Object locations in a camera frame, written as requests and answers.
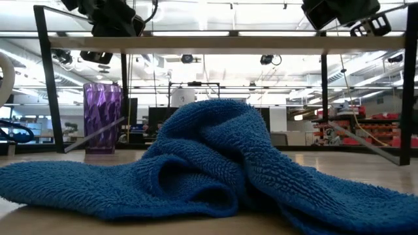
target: purple plastic tumbler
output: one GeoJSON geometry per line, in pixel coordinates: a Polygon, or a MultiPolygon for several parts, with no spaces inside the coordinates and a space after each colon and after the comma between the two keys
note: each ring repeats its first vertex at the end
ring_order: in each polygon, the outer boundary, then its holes
{"type": "MultiPolygon", "coordinates": [[[[120,86],[84,84],[84,136],[106,127],[120,118],[120,86]]],[[[112,154],[118,137],[118,126],[94,136],[86,143],[87,154],[112,154]]]]}

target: metal pole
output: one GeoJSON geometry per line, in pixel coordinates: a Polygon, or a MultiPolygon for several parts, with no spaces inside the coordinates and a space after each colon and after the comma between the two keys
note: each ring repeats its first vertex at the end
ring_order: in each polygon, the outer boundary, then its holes
{"type": "MultiPolygon", "coordinates": [[[[326,37],[327,32],[321,32],[320,37],[326,37]]],[[[321,75],[322,75],[322,109],[323,119],[328,121],[328,63],[327,55],[321,55],[321,75]]]]}
{"type": "Polygon", "coordinates": [[[48,94],[55,145],[57,153],[64,153],[63,131],[61,129],[54,66],[52,64],[51,43],[46,28],[45,11],[43,6],[38,5],[33,6],[33,11],[35,13],[35,21],[38,29],[40,52],[42,54],[42,64],[45,72],[46,92],[48,94]]]}
{"type": "Polygon", "coordinates": [[[411,160],[413,86],[418,40],[418,4],[408,7],[405,32],[405,66],[402,92],[402,117],[400,133],[400,166],[409,165],[411,160]]]}
{"type": "Polygon", "coordinates": [[[122,66],[122,92],[123,92],[123,117],[128,117],[129,98],[128,98],[128,74],[127,74],[127,60],[126,54],[120,55],[122,66]]]}

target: white cylinder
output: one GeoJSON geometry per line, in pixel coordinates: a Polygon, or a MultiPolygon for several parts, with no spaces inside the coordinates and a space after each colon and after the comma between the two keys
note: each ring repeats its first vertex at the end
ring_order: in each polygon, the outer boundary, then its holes
{"type": "Polygon", "coordinates": [[[0,67],[3,71],[3,81],[0,87],[0,107],[2,107],[12,93],[15,73],[12,62],[2,53],[0,53],[0,67]]]}
{"type": "Polygon", "coordinates": [[[171,98],[172,107],[181,107],[183,105],[195,102],[195,90],[178,88],[173,91],[171,98]]]}

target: metal shelf frame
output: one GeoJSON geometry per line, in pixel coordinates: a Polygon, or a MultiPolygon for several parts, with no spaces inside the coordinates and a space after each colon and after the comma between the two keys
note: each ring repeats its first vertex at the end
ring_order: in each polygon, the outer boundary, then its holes
{"type": "MultiPolygon", "coordinates": [[[[342,54],[348,52],[365,52],[372,50],[396,50],[405,49],[404,83],[402,94],[402,133],[401,153],[399,157],[393,157],[381,149],[373,150],[373,146],[367,146],[376,153],[384,156],[393,163],[404,166],[410,164],[412,125],[413,90],[415,77],[415,58],[417,57],[418,40],[418,4],[405,5],[408,9],[406,32],[403,37],[327,37],[327,32],[318,32],[316,37],[139,37],[139,38],[94,38],[94,37],[49,37],[46,26],[45,10],[63,14],[77,20],[89,21],[87,18],[75,16],[68,12],[54,8],[35,5],[35,20],[39,36],[42,54],[42,64],[45,72],[46,90],[50,105],[52,127],[58,153],[66,153],[86,142],[92,136],[87,136],[83,141],[65,148],[61,129],[57,87],[54,79],[51,48],[66,48],[77,50],[89,50],[99,52],[121,53],[122,90],[123,102],[126,103],[127,89],[127,62],[126,54],[137,52],[151,53],[192,53],[192,54],[320,54],[322,74],[322,98],[323,119],[328,117],[328,65],[327,55],[342,54]]],[[[125,117],[104,127],[99,134],[112,126],[119,125],[125,117]]]]}

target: blue towel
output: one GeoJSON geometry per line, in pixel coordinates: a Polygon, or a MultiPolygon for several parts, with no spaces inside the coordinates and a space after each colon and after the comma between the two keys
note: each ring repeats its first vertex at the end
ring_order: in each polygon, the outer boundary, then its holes
{"type": "Polygon", "coordinates": [[[292,162],[272,147],[258,111],[234,101],[179,109],[134,163],[0,168],[0,196],[101,219],[228,217],[245,206],[281,213],[306,234],[418,234],[417,197],[292,162]]]}

